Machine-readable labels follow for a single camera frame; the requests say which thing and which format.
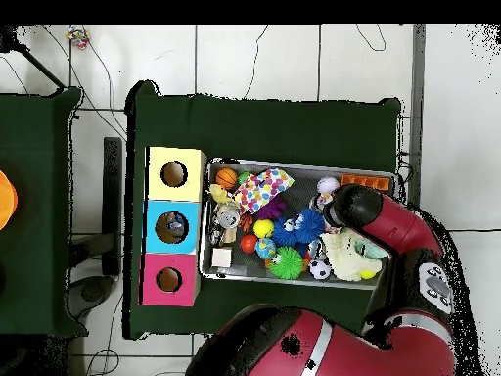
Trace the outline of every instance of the round hole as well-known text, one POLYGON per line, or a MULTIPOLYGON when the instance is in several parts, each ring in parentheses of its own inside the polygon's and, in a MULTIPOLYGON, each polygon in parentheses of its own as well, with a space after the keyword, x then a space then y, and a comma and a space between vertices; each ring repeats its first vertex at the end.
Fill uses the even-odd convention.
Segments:
POLYGON ((188 179, 188 170, 181 162, 167 162, 161 168, 160 177, 169 187, 181 187, 188 179))
POLYGON ((165 244, 179 244, 188 235, 188 220, 178 211, 168 211, 157 219, 155 232, 165 244))
POLYGON ((157 285, 162 291, 174 293, 181 287, 181 273, 175 268, 164 268, 157 274, 157 285))

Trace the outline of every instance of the green spiky ball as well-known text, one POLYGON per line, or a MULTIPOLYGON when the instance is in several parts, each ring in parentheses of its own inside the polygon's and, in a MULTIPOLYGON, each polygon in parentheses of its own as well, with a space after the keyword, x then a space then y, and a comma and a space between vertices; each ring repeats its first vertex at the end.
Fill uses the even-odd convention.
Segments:
POLYGON ((295 280, 302 272, 302 257, 291 247, 281 247, 277 250, 278 260, 272 259, 270 271, 284 280, 295 280))

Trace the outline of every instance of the yellow cube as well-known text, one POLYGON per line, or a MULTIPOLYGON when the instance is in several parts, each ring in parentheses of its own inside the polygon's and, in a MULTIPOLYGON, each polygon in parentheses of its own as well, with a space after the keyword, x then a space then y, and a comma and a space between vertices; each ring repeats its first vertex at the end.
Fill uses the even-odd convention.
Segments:
POLYGON ((204 185, 205 154, 196 149, 149 147, 148 199, 199 202, 204 185))

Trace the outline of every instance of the shape sorter box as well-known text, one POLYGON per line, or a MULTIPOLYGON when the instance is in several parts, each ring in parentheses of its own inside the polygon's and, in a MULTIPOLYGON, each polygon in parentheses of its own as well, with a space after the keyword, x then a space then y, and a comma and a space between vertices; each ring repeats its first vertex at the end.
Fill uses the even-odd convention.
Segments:
POLYGON ((141 269, 138 303, 145 306, 192 306, 200 290, 197 267, 202 213, 205 155, 195 149, 148 147, 145 153, 146 229, 142 229, 145 247, 141 269), (169 185, 164 171, 169 162, 182 167, 183 180, 169 185), (166 226, 165 214, 180 214, 185 222, 178 242, 164 242, 157 231, 166 226), (177 276, 178 286, 165 287, 159 282, 166 270, 177 276))
POLYGON ((193 306, 200 290, 197 272, 197 256, 173 254, 145 254, 143 273, 143 305, 147 306, 193 306), (173 268, 179 275, 179 286, 173 292, 162 290, 158 283, 159 273, 173 268))

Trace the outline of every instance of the cube with hole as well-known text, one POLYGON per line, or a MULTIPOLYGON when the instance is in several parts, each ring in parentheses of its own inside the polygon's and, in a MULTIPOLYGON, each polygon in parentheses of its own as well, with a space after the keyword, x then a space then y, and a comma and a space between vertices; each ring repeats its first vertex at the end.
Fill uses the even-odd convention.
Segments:
POLYGON ((139 304, 192 306, 200 289, 205 155, 195 149, 149 147, 146 168, 139 304))

